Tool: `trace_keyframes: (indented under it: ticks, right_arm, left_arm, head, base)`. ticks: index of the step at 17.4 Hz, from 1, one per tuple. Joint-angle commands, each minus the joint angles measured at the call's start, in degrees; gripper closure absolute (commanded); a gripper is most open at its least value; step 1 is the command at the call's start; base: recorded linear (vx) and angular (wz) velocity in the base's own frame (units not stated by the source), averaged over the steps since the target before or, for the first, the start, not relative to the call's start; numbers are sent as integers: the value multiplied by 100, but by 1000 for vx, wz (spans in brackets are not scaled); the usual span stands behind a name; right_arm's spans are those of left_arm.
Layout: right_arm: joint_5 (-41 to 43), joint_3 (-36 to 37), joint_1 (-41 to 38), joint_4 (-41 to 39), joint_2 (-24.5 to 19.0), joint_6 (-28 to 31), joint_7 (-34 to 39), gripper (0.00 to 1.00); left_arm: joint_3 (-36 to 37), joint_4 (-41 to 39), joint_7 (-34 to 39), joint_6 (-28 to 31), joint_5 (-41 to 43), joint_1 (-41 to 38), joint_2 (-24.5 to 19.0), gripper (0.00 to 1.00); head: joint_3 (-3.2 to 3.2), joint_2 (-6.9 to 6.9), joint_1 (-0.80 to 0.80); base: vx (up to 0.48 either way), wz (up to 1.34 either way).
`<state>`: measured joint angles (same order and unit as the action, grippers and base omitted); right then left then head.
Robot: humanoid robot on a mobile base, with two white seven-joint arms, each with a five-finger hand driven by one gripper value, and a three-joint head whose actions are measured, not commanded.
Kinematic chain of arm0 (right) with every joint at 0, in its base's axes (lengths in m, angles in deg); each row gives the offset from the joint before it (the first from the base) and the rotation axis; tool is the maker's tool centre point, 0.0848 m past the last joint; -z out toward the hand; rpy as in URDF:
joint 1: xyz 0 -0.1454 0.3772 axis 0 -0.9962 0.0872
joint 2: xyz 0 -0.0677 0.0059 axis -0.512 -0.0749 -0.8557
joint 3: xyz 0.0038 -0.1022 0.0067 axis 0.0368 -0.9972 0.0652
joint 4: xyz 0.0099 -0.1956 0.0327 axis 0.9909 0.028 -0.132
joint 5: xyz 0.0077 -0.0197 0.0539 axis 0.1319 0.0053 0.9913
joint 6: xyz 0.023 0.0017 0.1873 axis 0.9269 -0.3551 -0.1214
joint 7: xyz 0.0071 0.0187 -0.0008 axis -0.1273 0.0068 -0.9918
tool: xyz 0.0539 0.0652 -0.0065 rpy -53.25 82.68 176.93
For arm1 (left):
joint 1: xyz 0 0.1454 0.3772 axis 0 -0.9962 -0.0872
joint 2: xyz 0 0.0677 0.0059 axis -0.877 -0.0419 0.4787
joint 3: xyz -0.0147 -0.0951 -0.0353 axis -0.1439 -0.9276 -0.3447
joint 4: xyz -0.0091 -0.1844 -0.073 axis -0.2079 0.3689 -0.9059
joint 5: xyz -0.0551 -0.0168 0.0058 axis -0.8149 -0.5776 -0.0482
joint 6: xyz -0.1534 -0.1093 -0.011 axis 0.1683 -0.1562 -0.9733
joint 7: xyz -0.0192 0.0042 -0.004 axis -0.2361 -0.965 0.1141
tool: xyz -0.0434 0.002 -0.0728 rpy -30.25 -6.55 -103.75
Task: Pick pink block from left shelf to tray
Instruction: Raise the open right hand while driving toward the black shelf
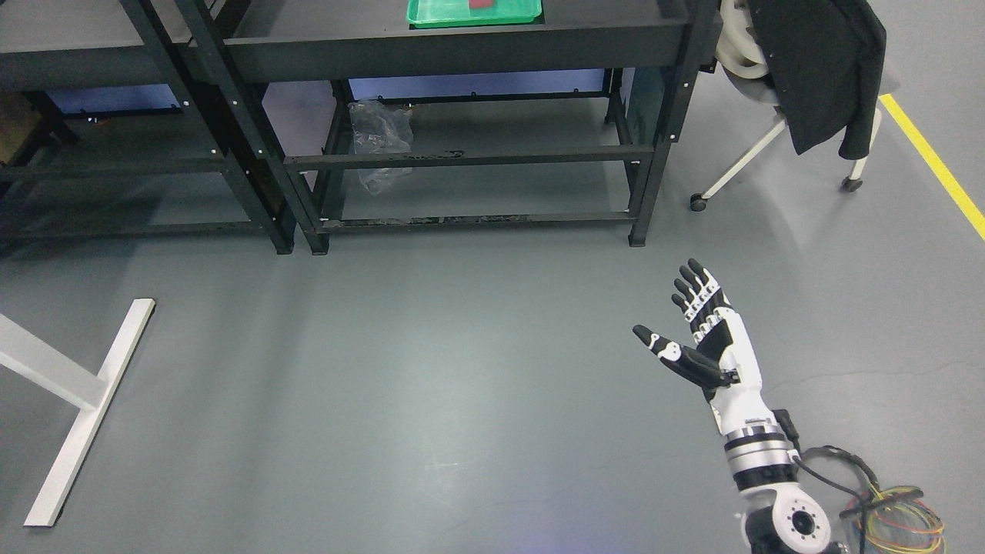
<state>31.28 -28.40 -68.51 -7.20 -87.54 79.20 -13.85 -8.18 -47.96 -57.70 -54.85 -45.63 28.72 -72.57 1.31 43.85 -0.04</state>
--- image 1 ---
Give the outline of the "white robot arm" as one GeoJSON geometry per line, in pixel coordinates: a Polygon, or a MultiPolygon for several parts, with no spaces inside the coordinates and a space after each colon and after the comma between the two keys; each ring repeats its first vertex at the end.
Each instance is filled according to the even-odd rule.
{"type": "Polygon", "coordinates": [[[743,541],[753,553],[843,553],[820,504],[798,478],[798,434],[785,411],[777,423],[754,423],[725,435],[724,450],[746,502],[743,541]]]}

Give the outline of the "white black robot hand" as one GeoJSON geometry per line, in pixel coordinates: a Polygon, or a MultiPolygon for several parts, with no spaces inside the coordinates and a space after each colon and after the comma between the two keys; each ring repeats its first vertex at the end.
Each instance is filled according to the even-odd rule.
{"type": "Polygon", "coordinates": [[[643,324],[636,324],[633,334],[669,371],[699,386],[723,437],[745,427],[773,424],[742,316],[703,264],[689,259],[679,273],[672,301],[689,326],[693,346],[669,340],[643,324]]]}

